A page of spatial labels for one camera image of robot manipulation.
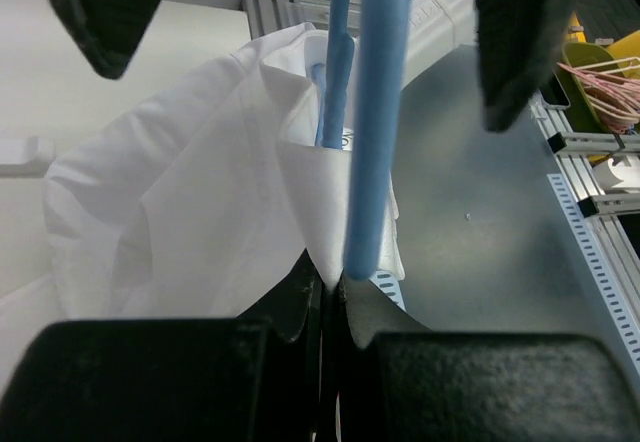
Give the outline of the blue wire hanger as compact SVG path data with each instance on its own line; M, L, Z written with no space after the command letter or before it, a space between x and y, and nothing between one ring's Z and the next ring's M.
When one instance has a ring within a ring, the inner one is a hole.
M340 146L350 72L357 72L346 240L340 274L366 280L393 235L391 169L411 0L361 0L358 41L348 32L350 0L330 0L323 147Z

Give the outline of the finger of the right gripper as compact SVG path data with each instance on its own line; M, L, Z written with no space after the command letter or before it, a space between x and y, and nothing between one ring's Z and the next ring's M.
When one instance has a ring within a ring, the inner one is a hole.
M93 70L118 80L126 72L161 0L49 0Z
M509 130L560 58L578 0L475 0L487 131Z

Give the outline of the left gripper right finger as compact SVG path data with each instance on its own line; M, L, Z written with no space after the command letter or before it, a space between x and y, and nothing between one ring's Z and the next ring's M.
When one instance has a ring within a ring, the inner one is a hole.
M639 405L599 341L434 332L369 282L339 285L346 441L635 441Z

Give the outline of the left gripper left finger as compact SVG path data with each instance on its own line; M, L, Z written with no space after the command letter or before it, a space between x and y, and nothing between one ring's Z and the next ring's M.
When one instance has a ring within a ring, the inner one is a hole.
M1 400L5 441L308 441L322 283L302 254L234 318L58 322Z

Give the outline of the white shirt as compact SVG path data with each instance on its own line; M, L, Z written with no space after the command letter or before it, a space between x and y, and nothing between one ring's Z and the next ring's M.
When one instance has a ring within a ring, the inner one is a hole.
M351 155L315 143L300 24L204 63L60 156L45 224L71 318L233 317L308 253L343 271Z

